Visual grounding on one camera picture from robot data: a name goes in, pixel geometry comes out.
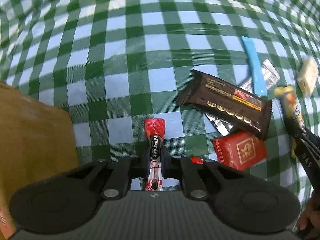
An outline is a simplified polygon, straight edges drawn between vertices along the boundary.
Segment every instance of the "green and white tablecloth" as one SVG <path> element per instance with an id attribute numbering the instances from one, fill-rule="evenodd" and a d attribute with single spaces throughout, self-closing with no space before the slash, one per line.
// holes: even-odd
<path id="1" fill-rule="evenodd" d="M 192 70 L 237 84 L 248 73 L 240 36 L 277 67 L 278 86 L 295 86 L 308 55 L 319 65 L 320 0 L 0 0 L 1 79 L 62 107 L 74 124 L 81 163 L 113 162 L 146 145 L 143 121 L 166 120 L 170 155 L 216 159 L 220 134 L 204 115 L 180 107 Z M 320 84 L 297 95 L 306 126 L 319 133 Z M 290 157 L 273 99 L 268 158 L 250 173 L 291 189 L 304 202 L 310 183 Z M 166 181 L 170 186 L 174 181 Z"/>

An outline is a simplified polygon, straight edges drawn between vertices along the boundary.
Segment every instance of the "red wrapper piece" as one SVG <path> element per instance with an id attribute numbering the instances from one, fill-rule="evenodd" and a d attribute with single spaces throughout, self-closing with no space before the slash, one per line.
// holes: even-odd
<path id="1" fill-rule="evenodd" d="M 244 171 L 267 157 L 264 142 L 251 133 L 241 131 L 212 142 L 218 162 L 239 171 Z"/>
<path id="2" fill-rule="evenodd" d="M 196 156 L 192 156 L 191 157 L 191 161 L 195 164 L 203 164 L 204 160 L 199 158 L 199 157 L 196 157 Z"/>
<path id="3" fill-rule="evenodd" d="M 144 121 L 144 129 L 146 136 L 150 138 L 151 135 L 159 135 L 164 137 L 165 132 L 165 120 L 162 118 L 149 118 Z"/>

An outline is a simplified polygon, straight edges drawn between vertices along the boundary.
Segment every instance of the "dark brown package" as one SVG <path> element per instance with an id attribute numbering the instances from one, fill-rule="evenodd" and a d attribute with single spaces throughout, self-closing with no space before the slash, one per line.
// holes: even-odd
<path id="1" fill-rule="evenodd" d="M 226 120 L 258 139 L 267 138 L 272 102 L 220 78 L 195 70 L 195 78 L 179 94 L 178 105 L 192 104 Z"/>

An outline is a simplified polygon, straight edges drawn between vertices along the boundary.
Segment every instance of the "silver foil packet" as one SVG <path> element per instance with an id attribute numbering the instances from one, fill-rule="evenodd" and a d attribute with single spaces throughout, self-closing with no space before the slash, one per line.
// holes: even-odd
<path id="1" fill-rule="evenodd" d="M 262 62 L 261 67 L 262 67 L 262 75 L 266 82 L 267 90 L 269 90 L 272 87 L 274 87 L 276 83 L 280 80 L 280 76 L 276 71 L 275 67 L 273 66 L 273 64 L 268 59 Z M 249 78 L 247 78 L 244 82 L 242 82 L 239 85 L 239 87 L 242 88 L 243 90 L 248 91 L 249 93 L 253 93 L 252 77 L 250 76 Z M 221 133 L 222 136 L 228 135 L 230 133 L 230 130 L 233 128 L 233 125 L 215 117 L 212 114 L 205 113 L 205 115 L 210 120 L 212 125 Z"/>

